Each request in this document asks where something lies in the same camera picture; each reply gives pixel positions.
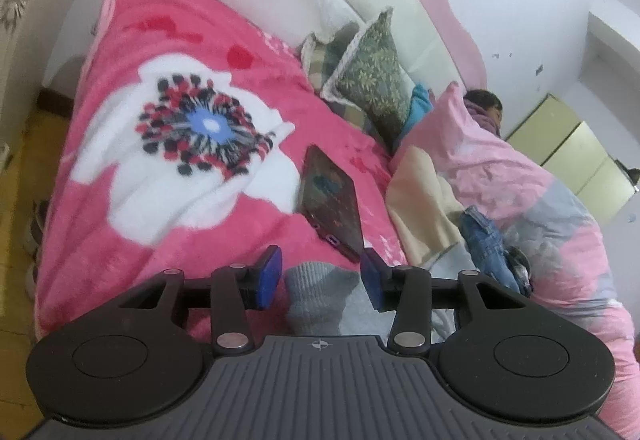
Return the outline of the pink grey duvet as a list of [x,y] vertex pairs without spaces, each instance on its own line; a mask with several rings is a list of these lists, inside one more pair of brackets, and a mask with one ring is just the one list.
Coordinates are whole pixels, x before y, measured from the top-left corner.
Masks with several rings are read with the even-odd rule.
[[611,350],[612,389],[600,419],[625,439],[639,435],[639,363],[634,324],[618,300],[602,232],[578,197],[553,174],[477,125],[450,82],[402,140],[393,174],[410,145],[422,148],[466,209],[492,220],[530,264],[533,298],[589,330]]

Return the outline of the yellow cabinet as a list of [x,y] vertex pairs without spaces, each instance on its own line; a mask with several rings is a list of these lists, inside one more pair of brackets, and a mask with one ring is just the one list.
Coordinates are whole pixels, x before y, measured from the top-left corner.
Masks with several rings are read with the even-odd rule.
[[562,181],[600,226],[638,192],[627,169],[605,151],[587,122],[551,94],[506,140]]

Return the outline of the beige cloth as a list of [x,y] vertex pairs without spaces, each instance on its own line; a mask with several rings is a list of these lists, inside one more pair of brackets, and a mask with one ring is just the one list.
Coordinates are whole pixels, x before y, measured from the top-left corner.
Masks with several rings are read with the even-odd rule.
[[410,145],[401,157],[385,204],[410,266],[431,270],[444,252],[464,244],[458,227],[464,208],[422,148]]

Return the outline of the sleeping child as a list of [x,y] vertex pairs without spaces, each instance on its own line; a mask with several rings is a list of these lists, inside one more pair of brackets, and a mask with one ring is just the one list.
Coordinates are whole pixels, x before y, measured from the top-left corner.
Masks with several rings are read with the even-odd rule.
[[472,89],[465,93],[463,101],[477,125],[500,138],[503,106],[498,96],[485,89]]

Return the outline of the green patterned pillow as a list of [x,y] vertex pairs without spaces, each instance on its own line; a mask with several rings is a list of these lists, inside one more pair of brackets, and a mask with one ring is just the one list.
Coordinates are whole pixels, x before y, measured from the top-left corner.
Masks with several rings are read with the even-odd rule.
[[323,100],[360,108],[387,146],[405,126],[412,91],[399,63],[393,13],[384,9],[356,33],[320,92]]

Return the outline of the pink floral bed blanket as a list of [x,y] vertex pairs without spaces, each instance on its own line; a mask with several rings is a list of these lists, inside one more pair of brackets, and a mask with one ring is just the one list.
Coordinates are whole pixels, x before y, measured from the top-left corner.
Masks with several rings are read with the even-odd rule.
[[286,268],[347,268],[297,209],[311,146],[355,183],[366,244],[404,262],[384,148],[314,94],[287,44],[218,0],[104,0],[47,213],[37,336],[157,273],[206,278],[270,245]]

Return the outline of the grey sweater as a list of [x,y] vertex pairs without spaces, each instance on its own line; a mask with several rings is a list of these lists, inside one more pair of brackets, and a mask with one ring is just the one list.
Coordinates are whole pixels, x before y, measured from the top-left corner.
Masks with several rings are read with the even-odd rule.
[[287,270],[284,282],[290,297],[286,320],[295,335],[390,337],[395,313],[372,307],[358,272],[304,262]]

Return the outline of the blue jeans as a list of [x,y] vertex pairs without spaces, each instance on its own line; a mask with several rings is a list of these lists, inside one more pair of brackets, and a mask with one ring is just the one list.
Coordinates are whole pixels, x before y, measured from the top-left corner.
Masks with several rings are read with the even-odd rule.
[[533,293],[530,264],[524,252],[507,245],[498,226],[475,206],[462,212],[459,231],[480,272],[524,297]]

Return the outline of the black tablet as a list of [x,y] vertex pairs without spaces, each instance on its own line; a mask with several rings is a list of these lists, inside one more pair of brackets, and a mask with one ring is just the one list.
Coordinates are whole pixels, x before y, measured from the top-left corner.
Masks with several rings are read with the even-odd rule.
[[299,212],[351,262],[363,251],[363,235],[354,182],[317,145],[306,149]]

